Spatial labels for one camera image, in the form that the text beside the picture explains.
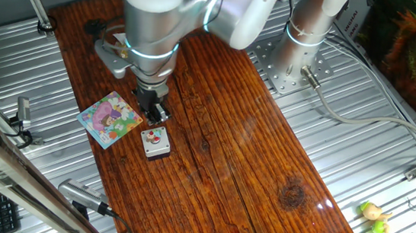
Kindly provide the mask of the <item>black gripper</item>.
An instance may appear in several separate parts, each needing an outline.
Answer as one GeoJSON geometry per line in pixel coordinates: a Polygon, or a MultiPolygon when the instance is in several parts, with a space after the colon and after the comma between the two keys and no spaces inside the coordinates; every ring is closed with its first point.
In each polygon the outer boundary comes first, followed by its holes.
{"type": "Polygon", "coordinates": [[[168,109],[165,109],[163,104],[164,99],[168,94],[167,85],[157,85],[152,87],[137,85],[136,88],[133,89],[133,94],[136,97],[137,104],[142,110],[149,126],[166,122],[171,117],[168,109]]]}

